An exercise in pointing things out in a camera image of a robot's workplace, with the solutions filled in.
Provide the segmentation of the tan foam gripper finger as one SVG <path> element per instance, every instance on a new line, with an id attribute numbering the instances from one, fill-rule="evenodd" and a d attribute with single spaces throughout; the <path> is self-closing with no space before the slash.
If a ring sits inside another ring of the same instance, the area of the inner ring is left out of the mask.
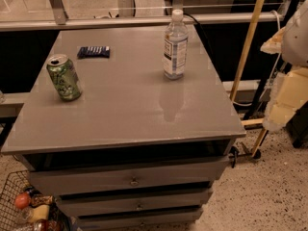
<path id="1" fill-rule="evenodd" d="M 278 73 L 269 97 L 263 127 L 278 131 L 308 101 L 308 68 L 293 66 L 287 74 Z"/>
<path id="2" fill-rule="evenodd" d="M 260 50 L 268 54 L 280 53 L 284 32 L 285 28 L 278 30 L 270 39 L 262 44 Z"/>

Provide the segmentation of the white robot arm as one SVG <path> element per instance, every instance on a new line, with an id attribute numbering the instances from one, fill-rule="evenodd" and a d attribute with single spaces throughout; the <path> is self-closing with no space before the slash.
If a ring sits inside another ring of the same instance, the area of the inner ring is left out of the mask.
<path id="1" fill-rule="evenodd" d="M 286 26 L 263 43 L 261 51 L 280 53 L 292 65 L 287 74 L 278 73 L 273 81 L 263 127 L 283 128 L 308 101 L 308 0 L 305 0 Z"/>

